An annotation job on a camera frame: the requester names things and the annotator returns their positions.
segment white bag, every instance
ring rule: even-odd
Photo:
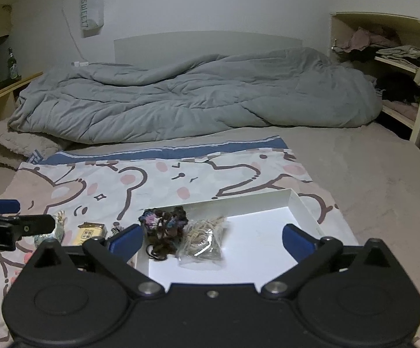
[[[81,28],[85,31],[104,25],[104,0],[81,0]]]

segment pile of clothes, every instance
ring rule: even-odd
[[[374,59],[379,50],[401,45],[402,42],[394,29],[375,26],[371,30],[359,27],[348,41],[338,44],[333,49],[339,54],[348,54],[350,61],[367,62]]]
[[[416,75],[392,72],[374,78],[376,93],[383,104],[415,121],[420,101],[420,50],[411,45],[402,46],[395,30],[375,26],[370,30],[360,27],[352,37],[332,48],[336,53],[346,55],[344,66],[353,67],[353,61],[367,62],[381,57],[396,64],[411,68]]]

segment white cord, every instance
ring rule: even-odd
[[[64,11],[64,2],[63,2],[63,0],[61,0],[61,4],[62,4],[62,14],[63,14],[63,18],[65,19],[66,26],[67,26],[67,28],[68,28],[68,32],[70,33],[70,37],[71,37],[71,39],[73,40],[74,46],[76,47],[76,50],[77,50],[77,52],[79,53],[79,56],[81,56],[81,59],[83,59],[84,61],[87,61],[87,60],[86,60],[86,58],[83,56],[83,54],[82,54],[81,50],[79,49],[79,47],[78,47],[78,45],[77,45],[77,43],[76,43],[76,39],[75,39],[75,38],[74,38],[74,36],[73,36],[73,33],[71,32],[70,23],[68,22],[68,18],[67,18],[66,14],[65,14],[65,11]]]

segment plastic bag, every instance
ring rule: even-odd
[[[98,29],[104,25],[104,0],[81,0],[81,27]]]
[[[223,265],[221,240],[226,217],[190,221],[176,253],[179,266],[189,269],[220,269]]]

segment metal screw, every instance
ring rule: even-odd
[[[281,281],[271,281],[265,285],[265,289],[271,294],[284,293],[287,290],[287,284]]]
[[[220,295],[220,293],[219,292],[217,292],[216,290],[209,290],[208,292],[207,292],[207,296],[208,297],[210,297],[210,298],[216,298],[216,297],[218,297]]]
[[[143,282],[139,284],[137,288],[139,289],[139,292],[148,296],[156,294],[162,289],[162,287],[154,281]]]

